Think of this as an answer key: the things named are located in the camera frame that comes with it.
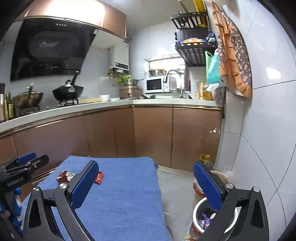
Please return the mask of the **blue white gloved left hand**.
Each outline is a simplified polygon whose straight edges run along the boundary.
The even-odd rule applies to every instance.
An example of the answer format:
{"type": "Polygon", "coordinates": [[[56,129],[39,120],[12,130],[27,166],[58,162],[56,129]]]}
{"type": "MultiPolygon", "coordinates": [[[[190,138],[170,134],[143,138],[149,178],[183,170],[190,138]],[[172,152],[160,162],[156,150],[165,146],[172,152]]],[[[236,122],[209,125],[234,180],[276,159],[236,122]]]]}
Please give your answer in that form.
{"type": "Polygon", "coordinates": [[[1,217],[10,218],[11,224],[22,237],[24,212],[20,200],[21,194],[22,190],[18,187],[1,197],[1,217]]]}

